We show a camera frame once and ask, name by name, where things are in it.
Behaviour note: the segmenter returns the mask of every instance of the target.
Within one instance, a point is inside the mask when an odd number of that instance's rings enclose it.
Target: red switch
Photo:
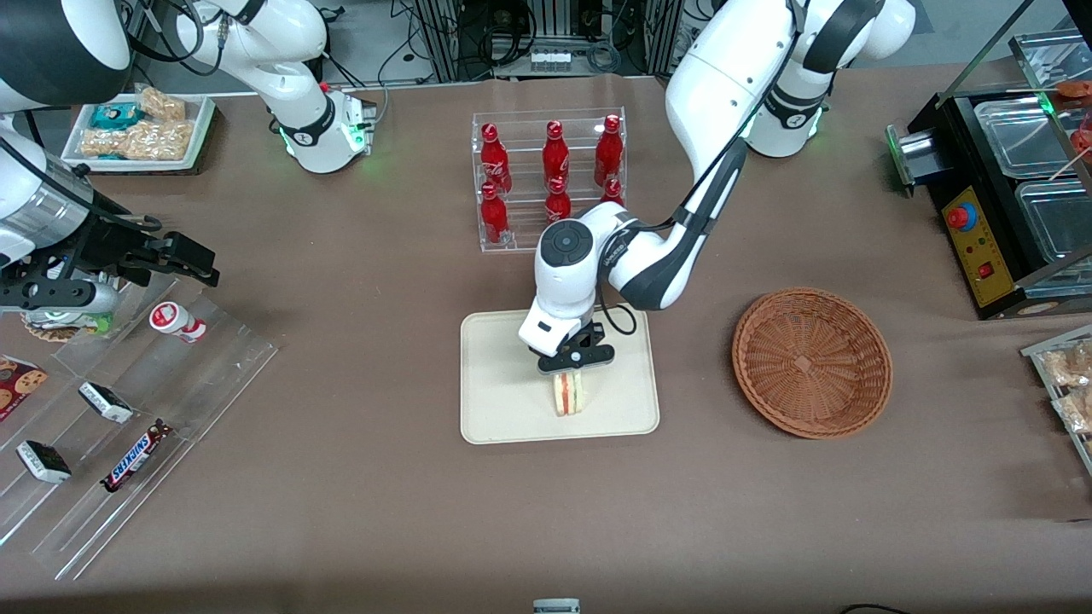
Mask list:
[[[971,214],[966,212],[962,206],[957,206],[948,212],[948,225],[952,228],[959,229],[966,226],[966,223],[971,221]]]
[[[978,211],[970,202],[953,206],[945,216],[945,222],[949,228],[966,233],[978,223]]]

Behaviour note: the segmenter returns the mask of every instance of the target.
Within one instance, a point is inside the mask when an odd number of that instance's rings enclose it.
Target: coca-cola bottle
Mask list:
[[[505,245],[512,240],[512,231],[508,227],[508,209],[505,201],[497,196],[497,186],[482,186],[482,223],[485,224],[485,238],[494,245]]]
[[[543,179],[548,184],[554,177],[569,179],[569,145],[561,137],[561,122],[546,123],[546,146],[543,147]]]
[[[621,201],[621,181],[617,177],[609,177],[603,184],[603,198],[600,199],[600,202],[617,202],[626,206],[626,203]]]
[[[512,190],[512,173],[508,168],[508,150],[497,135],[497,126],[482,126],[482,168],[487,181],[492,181],[505,193]]]
[[[621,144],[621,134],[618,129],[621,127],[621,119],[617,115],[608,115],[603,120],[603,134],[595,145],[595,185],[602,186],[608,178],[618,175],[621,169],[621,154],[625,146]]]
[[[560,175],[550,177],[550,180],[546,182],[546,189],[549,190],[549,194],[546,197],[547,223],[553,224],[558,220],[565,220],[572,213],[572,201],[565,192],[568,187],[569,182]]]

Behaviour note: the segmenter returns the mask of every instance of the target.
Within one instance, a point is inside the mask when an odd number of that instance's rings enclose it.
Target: brown tablecloth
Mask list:
[[[625,105],[629,204],[658,221],[690,186],[662,85],[394,92],[375,154],[331,176],[285,155],[257,97],[217,99],[203,175],[95,185],[214,248],[207,295],[282,352],[84,578],[54,582],[16,534],[0,610],[1089,611],[1092,533],[1059,522],[1092,516],[1088,483],[1018,354],[1088,318],[975,321],[928,197],[892,185],[883,127],[953,73],[843,71],[803,153],[751,156],[650,316],[655,433],[498,447],[459,434],[459,326],[534,282],[530,255],[478,251],[471,115]],[[784,435],[729,375],[736,318],[791,285],[854,302],[891,347],[890,405],[856,437]],[[12,320],[5,346],[52,350]]]

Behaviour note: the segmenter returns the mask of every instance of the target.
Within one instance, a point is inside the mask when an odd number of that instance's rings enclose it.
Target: brown woven basket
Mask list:
[[[810,287],[760,297],[739,318],[732,365],[744,394],[779,428],[847,437],[883,411],[891,353],[850,302]]]

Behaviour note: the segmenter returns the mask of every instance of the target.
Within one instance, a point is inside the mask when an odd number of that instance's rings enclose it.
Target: bottle cap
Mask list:
[[[549,182],[546,185],[546,189],[549,190],[549,193],[551,194],[565,193],[565,189],[568,187],[567,184],[568,181],[565,180],[565,177],[558,175],[556,177],[549,178]]]

